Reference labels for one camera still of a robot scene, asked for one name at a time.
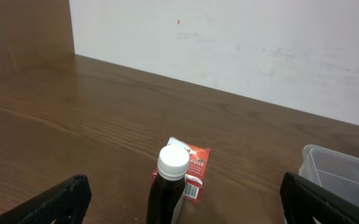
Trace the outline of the dark bottle white cap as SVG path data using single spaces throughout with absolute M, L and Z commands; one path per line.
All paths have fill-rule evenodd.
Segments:
M 147 224 L 175 224 L 180 215 L 190 156 L 185 148 L 168 145 L 161 149 L 157 174 L 151 185 Z

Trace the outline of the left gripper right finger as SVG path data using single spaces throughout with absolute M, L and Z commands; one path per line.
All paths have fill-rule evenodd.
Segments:
M 359 224 L 359 207 L 293 172 L 279 193 L 288 224 Z

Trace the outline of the clear plastic container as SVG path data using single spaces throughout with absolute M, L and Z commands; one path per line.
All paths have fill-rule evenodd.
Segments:
M 311 144 L 302 157 L 300 176 L 359 207 L 359 158 Z

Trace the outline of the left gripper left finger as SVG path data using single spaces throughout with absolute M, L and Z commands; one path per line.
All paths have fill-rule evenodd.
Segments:
M 0 223 L 81 224 L 91 202 L 88 177 L 74 175 L 0 215 Z

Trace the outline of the red Panadol box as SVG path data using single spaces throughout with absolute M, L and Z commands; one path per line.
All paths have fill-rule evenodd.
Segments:
M 169 138 L 167 145 L 179 146 L 188 152 L 189 168 L 185 174 L 186 186 L 181 200 L 191 200 L 194 203 L 198 203 L 203 192 L 203 183 L 211 149 L 193 146 L 174 137 Z

